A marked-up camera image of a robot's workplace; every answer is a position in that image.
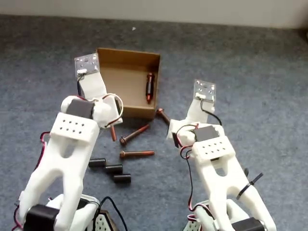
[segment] rusty bolt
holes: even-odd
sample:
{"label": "rusty bolt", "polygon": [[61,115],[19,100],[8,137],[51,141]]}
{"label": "rusty bolt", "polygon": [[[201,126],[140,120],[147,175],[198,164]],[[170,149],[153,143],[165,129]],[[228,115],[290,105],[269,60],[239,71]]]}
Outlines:
{"label": "rusty bolt", "polygon": [[112,141],[116,141],[116,132],[115,132],[115,127],[114,126],[110,126],[110,132],[111,132],[111,138]]}
{"label": "rusty bolt", "polygon": [[154,155],[154,151],[136,151],[136,152],[124,152],[120,151],[120,158],[129,158],[129,157],[146,157],[149,155]]}
{"label": "rusty bolt", "polygon": [[142,128],[138,129],[137,131],[131,133],[130,135],[126,136],[126,137],[121,137],[120,138],[120,143],[122,146],[125,146],[127,144],[127,142],[129,142],[131,139],[135,138],[136,136],[140,135],[141,133],[143,133],[145,130],[147,130],[150,127],[149,124],[143,126]]}
{"label": "rusty bolt", "polygon": [[157,111],[156,111],[156,115],[162,117],[162,119],[164,120],[164,122],[165,122],[168,126],[170,125],[170,119],[169,119],[168,116],[165,114],[163,108],[158,108]]}

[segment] white wall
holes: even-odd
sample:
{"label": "white wall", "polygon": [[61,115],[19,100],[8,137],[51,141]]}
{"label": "white wall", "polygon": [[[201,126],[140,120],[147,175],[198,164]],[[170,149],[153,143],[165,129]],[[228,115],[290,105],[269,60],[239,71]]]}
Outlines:
{"label": "white wall", "polygon": [[0,0],[0,13],[308,27],[308,0]]}

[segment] open cardboard box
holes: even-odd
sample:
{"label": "open cardboard box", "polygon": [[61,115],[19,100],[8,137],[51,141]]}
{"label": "open cardboard box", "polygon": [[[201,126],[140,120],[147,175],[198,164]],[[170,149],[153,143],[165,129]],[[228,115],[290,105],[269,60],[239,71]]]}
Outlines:
{"label": "open cardboard box", "polygon": [[[115,93],[123,100],[123,117],[153,119],[157,104],[160,55],[106,48],[98,48],[97,53],[107,92]],[[155,75],[154,95],[150,104],[145,97],[149,72]]]}

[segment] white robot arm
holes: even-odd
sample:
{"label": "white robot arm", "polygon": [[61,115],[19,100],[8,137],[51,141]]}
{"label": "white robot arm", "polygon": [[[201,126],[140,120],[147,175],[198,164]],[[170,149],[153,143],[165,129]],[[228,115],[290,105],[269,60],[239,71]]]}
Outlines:
{"label": "white robot arm", "polygon": [[[121,123],[123,109],[119,113],[115,97],[121,99],[106,92],[97,54],[75,62],[85,98],[68,96],[63,100],[41,161],[20,194],[19,221],[25,231],[84,231],[99,204],[97,199],[82,195],[83,178],[100,128]],[[41,194],[57,177],[63,177],[64,193],[47,206],[38,205]],[[80,198],[91,203],[77,211]]]}
{"label": "white robot arm", "polygon": [[[191,147],[190,157],[195,160],[209,197],[201,204],[208,206],[211,215],[204,205],[195,206],[191,211],[206,231],[276,231],[271,215],[253,186],[254,182],[249,182],[243,172],[223,127],[206,123],[207,114],[214,112],[215,88],[214,84],[196,80],[194,99],[186,119],[170,121],[168,138],[173,138],[178,146]],[[224,176],[216,172],[219,168]],[[227,199],[228,195],[237,196],[253,217]]]}

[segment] screw head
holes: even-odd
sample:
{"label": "screw head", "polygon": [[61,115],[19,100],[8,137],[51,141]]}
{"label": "screw head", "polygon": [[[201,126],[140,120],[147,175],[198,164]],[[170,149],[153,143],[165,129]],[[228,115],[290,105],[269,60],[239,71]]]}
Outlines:
{"label": "screw head", "polygon": [[121,144],[122,146],[125,146],[125,145],[127,144],[126,139],[123,138],[123,136],[120,138],[120,144]]}
{"label": "screw head", "polygon": [[164,111],[163,108],[158,108],[156,111],[156,114],[160,115]]}
{"label": "screw head", "polygon": [[125,152],[124,151],[120,151],[120,158],[124,158],[125,156]]}

